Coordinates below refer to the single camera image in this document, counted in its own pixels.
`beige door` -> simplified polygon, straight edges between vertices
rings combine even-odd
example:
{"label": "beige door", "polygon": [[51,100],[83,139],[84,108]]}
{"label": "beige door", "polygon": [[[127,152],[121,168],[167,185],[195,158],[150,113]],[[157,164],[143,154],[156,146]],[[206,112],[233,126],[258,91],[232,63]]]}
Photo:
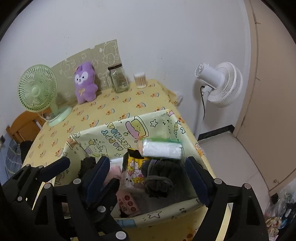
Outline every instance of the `beige door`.
{"label": "beige door", "polygon": [[250,2],[257,22],[258,65],[237,138],[273,194],[296,177],[296,44],[261,0]]}

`tiled floor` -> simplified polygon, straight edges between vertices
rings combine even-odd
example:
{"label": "tiled floor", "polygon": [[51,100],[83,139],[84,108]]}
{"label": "tiled floor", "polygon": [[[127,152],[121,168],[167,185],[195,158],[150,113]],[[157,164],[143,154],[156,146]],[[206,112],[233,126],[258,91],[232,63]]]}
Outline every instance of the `tiled floor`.
{"label": "tiled floor", "polygon": [[230,132],[225,132],[199,144],[218,178],[230,185],[249,183],[252,186],[264,213],[269,203],[268,188],[241,143]]}

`table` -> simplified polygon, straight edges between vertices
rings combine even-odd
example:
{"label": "table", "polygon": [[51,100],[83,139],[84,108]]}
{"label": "table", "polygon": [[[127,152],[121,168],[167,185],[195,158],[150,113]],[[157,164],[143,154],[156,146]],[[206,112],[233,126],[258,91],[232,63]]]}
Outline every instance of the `table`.
{"label": "table", "polygon": [[[171,109],[199,152],[208,171],[215,178],[213,170],[200,149],[196,139],[177,110],[177,101],[174,93],[169,91],[157,80],[149,80],[144,89],[137,89],[135,83],[123,93],[115,93],[108,89],[101,92],[93,102],[76,105],[72,113],[61,123],[54,127],[44,124],[36,137],[23,165],[31,164],[47,166],[59,159],[62,155],[67,138],[76,133],[97,125],[102,125],[119,119],[129,118],[153,111]],[[191,241],[199,228],[207,211],[205,206],[188,215],[173,219],[166,223],[151,227],[126,229],[131,240],[155,241]],[[230,219],[230,209],[227,208],[218,241],[223,240]]]}

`bunny plush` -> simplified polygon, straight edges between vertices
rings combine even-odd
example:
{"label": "bunny plush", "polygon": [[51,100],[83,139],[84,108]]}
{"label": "bunny plush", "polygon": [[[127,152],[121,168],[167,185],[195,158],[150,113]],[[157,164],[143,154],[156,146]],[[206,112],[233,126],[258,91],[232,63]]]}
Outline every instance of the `bunny plush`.
{"label": "bunny plush", "polygon": [[78,104],[91,102],[96,98],[98,86],[94,83],[95,71],[91,62],[80,65],[75,72],[75,94]]}

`wooden chair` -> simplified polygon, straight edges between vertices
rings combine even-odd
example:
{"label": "wooden chair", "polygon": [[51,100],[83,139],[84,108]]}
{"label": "wooden chair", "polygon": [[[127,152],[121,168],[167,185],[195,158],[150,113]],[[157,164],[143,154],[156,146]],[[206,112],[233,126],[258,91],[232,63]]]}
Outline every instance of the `wooden chair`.
{"label": "wooden chair", "polygon": [[36,122],[41,126],[45,124],[45,120],[37,113],[25,111],[15,119],[11,127],[7,126],[6,131],[9,136],[18,143],[22,143],[23,141],[33,141],[40,131]]}

